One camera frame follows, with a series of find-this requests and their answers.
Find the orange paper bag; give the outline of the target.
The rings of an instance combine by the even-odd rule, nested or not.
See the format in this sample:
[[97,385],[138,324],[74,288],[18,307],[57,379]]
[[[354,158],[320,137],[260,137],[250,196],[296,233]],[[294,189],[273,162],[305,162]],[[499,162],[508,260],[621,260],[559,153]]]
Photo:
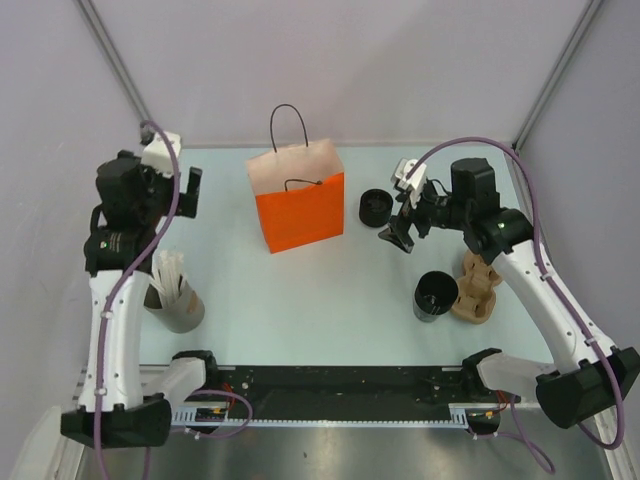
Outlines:
[[330,139],[278,146],[275,115],[269,119],[271,149],[246,161],[264,240],[280,253],[344,232],[345,170]]

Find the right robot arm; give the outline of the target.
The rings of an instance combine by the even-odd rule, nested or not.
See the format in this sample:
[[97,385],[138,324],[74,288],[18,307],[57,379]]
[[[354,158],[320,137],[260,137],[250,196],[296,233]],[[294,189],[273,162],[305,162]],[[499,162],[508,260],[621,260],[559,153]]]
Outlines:
[[482,257],[517,295],[551,352],[549,364],[487,349],[464,360],[463,393],[484,401],[496,390],[535,399],[558,427],[568,429],[624,398],[639,375],[639,354],[618,348],[574,297],[517,209],[502,206],[495,173],[484,158],[451,166],[451,191],[437,193],[425,166],[401,159],[391,181],[401,206],[380,233],[405,252],[433,227],[458,230],[469,250]]

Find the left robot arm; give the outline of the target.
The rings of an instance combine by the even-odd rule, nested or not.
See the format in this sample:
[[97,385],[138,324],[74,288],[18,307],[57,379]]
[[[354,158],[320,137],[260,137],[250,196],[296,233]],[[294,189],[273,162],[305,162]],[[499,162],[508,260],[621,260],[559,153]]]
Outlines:
[[197,214],[202,171],[189,170],[187,189],[122,150],[97,169],[99,204],[84,245],[92,299],[90,353],[84,387],[61,433],[95,450],[159,447],[174,411],[191,395],[207,400],[221,387],[208,350],[176,353],[167,369],[143,383],[139,366],[144,301],[161,219]]

